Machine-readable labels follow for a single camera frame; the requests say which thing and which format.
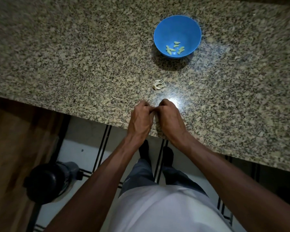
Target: jeans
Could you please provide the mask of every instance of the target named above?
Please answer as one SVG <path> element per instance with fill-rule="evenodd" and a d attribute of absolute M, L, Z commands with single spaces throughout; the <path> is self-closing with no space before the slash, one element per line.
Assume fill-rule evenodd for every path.
<path fill-rule="evenodd" d="M 186 187 L 201 192 L 207 196 L 205 191 L 197 183 L 189 179 L 188 176 L 182 171 L 176 170 L 173 167 L 163 166 L 162 172 L 164 174 L 165 182 L 167 185 Z M 139 159 L 123 182 L 120 195 L 122 195 L 127 190 L 136 187 L 153 185 L 157 185 L 157 183 L 155 183 L 151 165 L 145 159 Z"/>

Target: bowl rim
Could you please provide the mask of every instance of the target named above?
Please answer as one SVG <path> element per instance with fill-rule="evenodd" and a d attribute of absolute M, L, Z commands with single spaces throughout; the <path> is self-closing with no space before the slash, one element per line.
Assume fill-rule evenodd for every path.
<path fill-rule="evenodd" d="M 159 26 L 159 24 L 161 24 L 165 19 L 168 19 L 168 18 L 171 18 L 171 17 L 175 17 L 175 16 L 182 16 L 182 17 L 186 17 L 186 18 L 189 18 L 189 19 L 193 20 L 193 21 L 197 24 L 197 27 L 198 27 L 198 29 L 200 30 L 200 33 L 201 33 L 200 40 L 199 40 L 199 42 L 197 43 L 197 46 L 195 47 L 195 49 L 192 50 L 192 51 L 189 52 L 189 53 L 187 52 L 186 54 L 183 54 L 183 55 L 180 54 L 180 55 L 178 55 L 178 56 L 173 56 L 173 55 L 166 54 L 165 52 L 162 52 L 161 50 L 158 49 L 158 47 L 157 47 L 157 45 L 156 45 L 156 42 L 155 42 L 155 32 L 156 32 L 156 29 L 157 29 L 157 27 Z M 165 19 L 161 20 L 160 23 L 158 23 L 157 27 L 156 27 L 155 30 L 154 30 L 154 37 L 153 37 L 153 38 L 154 38 L 154 43 L 155 43 L 156 48 L 159 50 L 159 52 L 160 52 L 161 54 L 163 54 L 164 56 L 168 57 L 168 58 L 183 58 L 183 57 L 186 57 L 186 56 L 188 56 L 189 54 L 193 53 L 193 52 L 198 48 L 198 46 L 200 45 L 201 40 L 202 40 L 202 30 L 201 30 L 201 28 L 200 28 L 198 22 L 197 22 L 196 20 L 194 20 L 193 18 L 190 18 L 189 16 L 186 16 L 186 15 L 180 15 L 180 14 L 178 14 L 178 15 L 171 15 L 171 16 L 169 16 L 169 17 L 166 17 Z"/>

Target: wooden floor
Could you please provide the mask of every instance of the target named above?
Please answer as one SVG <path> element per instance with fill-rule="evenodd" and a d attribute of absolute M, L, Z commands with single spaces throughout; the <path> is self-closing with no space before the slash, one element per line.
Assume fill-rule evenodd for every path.
<path fill-rule="evenodd" d="M 26 231 L 34 203 L 22 187 L 50 160 L 64 115 L 0 98 L 0 232 Z"/>

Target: blue bowl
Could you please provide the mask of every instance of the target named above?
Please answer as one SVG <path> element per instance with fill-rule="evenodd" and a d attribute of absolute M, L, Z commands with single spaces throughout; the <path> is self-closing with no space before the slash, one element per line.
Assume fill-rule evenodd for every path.
<path fill-rule="evenodd" d="M 166 57 L 183 58 L 196 50 L 201 42 L 201 36 L 201 28 L 196 21 L 184 15 L 173 15 L 158 24 L 154 32 L 154 42 L 157 49 Z M 166 45 L 173 48 L 175 41 L 180 42 L 179 47 L 175 47 L 176 51 L 172 51 L 170 55 L 166 51 Z M 177 54 L 182 46 L 185 47 L 185 51 Z"/>

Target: countertop edge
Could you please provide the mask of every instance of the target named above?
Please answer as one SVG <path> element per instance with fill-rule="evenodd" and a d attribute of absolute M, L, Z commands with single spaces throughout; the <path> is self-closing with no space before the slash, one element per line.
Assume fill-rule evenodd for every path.
<path fill-rule="evenodd" d="M 51 111 L 64 113 L 67 115 L 72 115 L 72 116 L 88 119 L 86 117 L 85 113 L 78 112 L 78 111 L 75 111 L 75 110 L 72 110 L 69 108 L 59 107 L 59 106 L 55 106 L 55 105 L 51 105 L 51 104 L 31 100 L 28 98 L 19 97 L 19 96 L 15 96 L 15 95 L 11 95 L 11 94 L 5 94 L 5 93 L 1 93 L 1 92 L 0 92 L 0 97 L 14 100 L 14 101 L 18 101 L 18 102 L 22 102 L 22 103 L 29 104 L 29 105 L 33 105 L 36 107 L 45 108 L 45 109 L 48 109 Z M 119 127 L 119 128 L 124 128 L 124 129 L 128 128 L 128 124 L 126 124 L 126 123 L 117 122 L 117 121 L 107 119 L 107 118 L 104 118 L 104 117 L 101 117 L 98 115 L 92 114 L 91 118 L 89 120 L 96 121 L 96 122 L 103 123 L 103 124 L 112 125 L 112 126 Z M 149 135 L 165 139 L 165 137 L 163 136 L 163 134 L 161 132 L 157 132 L 155 130 L 151 130 Z M 257 164 L 261 164 L 261 165 L 265 165 L 265 166 L 269 166 L 269 167 L 273 167 L 273 168 L 278 168 L 278 169 L 290 172 L 290 164 L 277 162 L 277 161 L 274 161 L 271 159 L 266 159 L 266 158 L 262 158 L 262 157 L 258 157 L 258 156 L 252 156 L 252 155 L 248 155 L 248 154 L 244 154 L 244 153 L 238 153 L 236 151 L 227 150 L 227 149 L 223 149 L 220 147 L 213 147 L 213 146 L 208 146 L 208 145 L 206 145 L 206 146 L 209 147 L 210 149 L 212 149 L 213 151 L 219 152 L 223 155 L 232 156 L 232 157 L 239 158 L 242 160 L 246 160 L 246 161 L 250 161 L 253 163 L 257 163 Z"/>

